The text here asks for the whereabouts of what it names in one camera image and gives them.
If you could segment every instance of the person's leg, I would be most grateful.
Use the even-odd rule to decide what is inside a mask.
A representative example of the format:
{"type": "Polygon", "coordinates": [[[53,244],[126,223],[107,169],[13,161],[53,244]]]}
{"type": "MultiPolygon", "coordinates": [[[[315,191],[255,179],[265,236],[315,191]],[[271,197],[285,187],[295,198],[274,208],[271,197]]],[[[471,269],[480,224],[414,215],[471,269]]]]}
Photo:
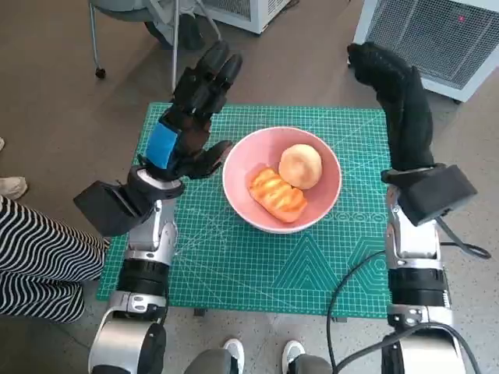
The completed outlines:
{"type": "Polygon", "coordinates": [[[329,362],[307,355],[305,348],[296,340],[289,341],[282,352],[283,374],[331,374],[331,371],[329,362]]]}
{"type": "Polygon", "coordinates": [[[78,283],[0,271],[0,315],[71,323],[85,310],[78,283]]]}
{"type": "Polygon", "coordinates": [[[209,349],[191,362],[184,374],[242,374],[244,350],[237,339],[229,339],[223,348],[209,349]]]}
{"type": "Polygon", "coordinates": [[[101,274],[107,241],[0,196],[0,272],[81,282],[101,274]]]}

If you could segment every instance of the green cutting mat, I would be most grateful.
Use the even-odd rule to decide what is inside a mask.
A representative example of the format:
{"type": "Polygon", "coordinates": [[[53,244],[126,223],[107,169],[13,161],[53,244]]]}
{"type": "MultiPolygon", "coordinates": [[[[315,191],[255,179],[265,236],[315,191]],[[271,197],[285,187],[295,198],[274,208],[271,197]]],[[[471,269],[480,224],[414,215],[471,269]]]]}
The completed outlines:
{"type": "MultiPolygon", "coordinates": [[[[151,104],[137,151],[144,153],[167,104],[151,104]]],[[[185,181],[177,203],[179,243],[170,275],[170,305],[324,315],[331,290],[350,267],[384,248],[388,168],[384,113],[351,108],[227,105],[214,116],[210,144],[237,141],[263,127],[290,125],[313,132],[338,156],[343,186],[333,210],[293,235],[251,227],[228,205],[221,171],[185,181]]],[[[97,298],[115,289],[127,237],[113,241],[97,298]]],[[[386,316],[384,258],[361,269],[342,292],[335,316],[386,316]]]]}

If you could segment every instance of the vent grille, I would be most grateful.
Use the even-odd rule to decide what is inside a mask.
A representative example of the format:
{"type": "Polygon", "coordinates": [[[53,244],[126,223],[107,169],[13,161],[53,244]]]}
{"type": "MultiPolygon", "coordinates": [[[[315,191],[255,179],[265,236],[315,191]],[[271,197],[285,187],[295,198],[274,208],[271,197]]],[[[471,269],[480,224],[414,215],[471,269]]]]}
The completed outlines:
{"type": "Polygon", "coordinates": [[[499,44],[499,13],[450,0],[379,0],[366,40],[462,89],[499,44]]]}
{"type": "Polygon", "coordinates": [[[250,0],[203,0],[206,6],[251,21],[250,0]]]}
{"type": "Polygon", "coordinates": [[[281,6],[285,0],[268,0],[268,15],[273,17],[276,12],[281,10],[281,6]]]}

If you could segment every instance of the round bun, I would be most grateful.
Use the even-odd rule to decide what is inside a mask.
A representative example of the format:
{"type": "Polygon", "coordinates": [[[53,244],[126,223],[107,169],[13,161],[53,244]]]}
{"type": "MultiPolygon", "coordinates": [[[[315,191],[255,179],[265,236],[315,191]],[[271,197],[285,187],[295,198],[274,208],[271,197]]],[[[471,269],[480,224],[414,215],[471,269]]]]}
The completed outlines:
{"type": "Polygon", "coordinates": [[[279,175],[297,189],[311,189],[322,175],[319,153],[306,144],[289,147],[281,155],[279,175]]]}

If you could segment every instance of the blue tape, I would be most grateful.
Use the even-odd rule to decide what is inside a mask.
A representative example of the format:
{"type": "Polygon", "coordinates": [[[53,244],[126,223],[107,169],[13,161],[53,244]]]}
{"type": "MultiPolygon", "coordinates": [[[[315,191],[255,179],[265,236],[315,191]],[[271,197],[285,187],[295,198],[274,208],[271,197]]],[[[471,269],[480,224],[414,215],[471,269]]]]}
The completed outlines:
{"type": "Polygon", "coordinates": [[[166,169],[178,134],[160,122],[156,122],[147,144],[146,157],[156,167],[166,169]]]}

